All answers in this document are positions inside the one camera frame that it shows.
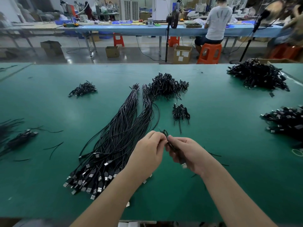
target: orange stool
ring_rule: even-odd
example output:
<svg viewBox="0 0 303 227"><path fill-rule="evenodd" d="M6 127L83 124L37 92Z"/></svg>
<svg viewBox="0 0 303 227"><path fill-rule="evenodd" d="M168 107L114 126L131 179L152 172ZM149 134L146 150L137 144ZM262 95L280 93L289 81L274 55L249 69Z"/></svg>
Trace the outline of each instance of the orange stool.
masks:
<svg viewBox="0 0 303 227"><path fill-rule="evenodd" d="M180 43L180 37L178 37L178 39L177 39L177 37L170 37L169 38L169 47L174 46L174 44L179 45L179 43Z"/></svg>
<svg viewBox="0 0 303 227"><path fill-rule="evenodd" d="M114 46L117 46L118 44L121 44L122 47L124 47L124 41L123 41L123 37L121 36L121 34L117 34L117 33L114 33Z"/></svg>
<svg viewBox="0 0 303 227"><path fill-rule="evenodd" d="M301 47L289 46L287 44L277 45L271 52L270 59L290 59L296 58L300 52Z"/></svg>
<svg viewBox="0 0 303 227"><path fill-rule="evenodd" d="M203 56L203 52L207 49L206 55ZM201 49L201 53L197 64L217 64L220 59L222 45L221 44L204 44Z"/></svg>

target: green workbench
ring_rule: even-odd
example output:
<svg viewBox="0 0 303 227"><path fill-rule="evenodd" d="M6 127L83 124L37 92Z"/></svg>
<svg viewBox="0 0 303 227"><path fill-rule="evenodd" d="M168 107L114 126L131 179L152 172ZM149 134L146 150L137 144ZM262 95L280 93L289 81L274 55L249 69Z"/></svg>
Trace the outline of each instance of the green workbench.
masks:
<svg viewBox="0 0 303 227"><path fill-rule="evenodd" d="M280 66L291 72L291 65ZM303 86L288 79L290 92L248 90L226 74L228 65L30 65L0 82L0 122L25 118L17 130L44 125L30 143L0 161L0 216L74 219L92 202L90 195L75 196L63 187L78 165L85 143L116 114L135 83L148 84L158 72L169 72L189 82L182 101L157 100L161 113L157 130L180 136L174 126L172 106L183 103L190 125L181 124L206 150L222 157L219 162L277 223L302 223L303 158L291 152L297 141L268 133L259 116L280 106L303 104ZM67 95L79 83L92 81L97 93ZM142 99L139 92L141 110ZM92 150L95 141L87 151ZM43 150L64 142L52 155ZM13 162L31 158L25 162ZM131 198L122 219L218 221L220 214L199 177L192 177L164 153L159 168Z"/></svg>

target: pile of cables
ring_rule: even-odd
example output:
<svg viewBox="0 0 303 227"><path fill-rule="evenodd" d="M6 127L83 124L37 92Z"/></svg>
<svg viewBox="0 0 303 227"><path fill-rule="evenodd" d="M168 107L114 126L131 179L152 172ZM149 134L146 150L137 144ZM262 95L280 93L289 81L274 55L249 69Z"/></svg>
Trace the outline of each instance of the pile of cables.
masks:
<svg viewBox="0 0 303 227"><path fill-rule="evenodd" d="M32 132L31 130L26 130L24 133L18 134L15 138L8 141L5 145L5 148L2 152L0 152L0 157L4 156L5 154L16 150L21 145L24 145L25 143L32 140L33 137L35 137L38 134L38 132Z"/></svg>
<svg viewBox="0 0 303 227"><path fill-rule="evenodd" d="M168 73L163 75L159 72L152 81L147 87L147 92L153 99L158 96L164 96L167 100L171 97L176 97L177 100L178 98L181 99L180 92L183 91L185 93L189 86L188 82L182 80L178 82Z"/></svg>
<svg viewBox="0 0 303 227"><path fill-rule="evenodd" d="M139 85L135 84L114 118L83 147L79 166L70 173L63 185L72 188L73 195L83 191L91 194L90 198L94 200L126 166L137 142L149 130L154 116L147 86L143 85L142 89L143 110L138 116ZM98 135L93 151L83 154Z"/></svg>
<svg viewBox="0 0 303 227"><path fill-rule="evenodd" d="M79 87L76 87L73 91L71 91L68 97L71 97L72 95L82 96L87 93L96 92L96 91L97 89L95 88L95 85L86 81L84 84L80 84Z"/></svg>
<svg viewBox="0 0 303 227"><path fill-rule="evenodd" d="M175 120L174 125L176 121L179 121L180 134L182 134L180 120L183 120L184 122L184 119L187 119L189 125L190 114L187 112L187 108L184 107L183 104L178 105L178 107L174 104L172 114Z"/></svg>
<svg viewBox="0 0 303 227"><path fill-rule="evenodd" d="M303 142L303 106L299 109L281 107L282 110L272 110L271 113L261 114L261 118L270 121L267 130L271 133L286 134Z"/></svg>
<svg viewBox="0 0 303 227"><path fill-rule="evenodd" d="M22 119L7 120L0 123L0 148L6 144L12 133L16 132L14 128L24 123Z"/></svg>
<svg viewBox="0 0 303 227"><path fill-rule="evenodd" d="M280 72L281 69L273 65L261 64L258 59L247 60L244 63L228 67L228 74L244 80L246 88L264 87L270 90L281 88L289 91L286 78Z"/></svg>

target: forearm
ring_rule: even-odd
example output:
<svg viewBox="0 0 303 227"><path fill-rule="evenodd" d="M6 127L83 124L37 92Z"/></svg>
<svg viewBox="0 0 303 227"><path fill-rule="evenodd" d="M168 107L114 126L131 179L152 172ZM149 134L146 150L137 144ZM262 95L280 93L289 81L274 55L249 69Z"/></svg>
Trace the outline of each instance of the forearm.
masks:
<svg viewBox="0 0 303 227"><path fill-rule="evenodd" d="M202 179L228 227L276 227L217 160L208 169Z"/></svg>
<svg viewBox="0 0 303 227"><path fill-rule="evenodd" d="M140 180L134 179L125 168L70 227L116 227L127 202L140 185Z"/></svg>

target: label on box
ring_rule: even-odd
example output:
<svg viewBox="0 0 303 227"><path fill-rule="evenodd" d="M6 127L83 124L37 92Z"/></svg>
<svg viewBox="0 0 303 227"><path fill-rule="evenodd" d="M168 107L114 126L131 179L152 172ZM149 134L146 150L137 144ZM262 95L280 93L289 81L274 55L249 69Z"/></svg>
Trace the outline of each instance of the label on box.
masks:
<svg viewBox="0 0 303 227"><path fill-rule="evenodd" d="M188 57L188 55L189 55L189 52L182 51L182 56Z"/></svg>

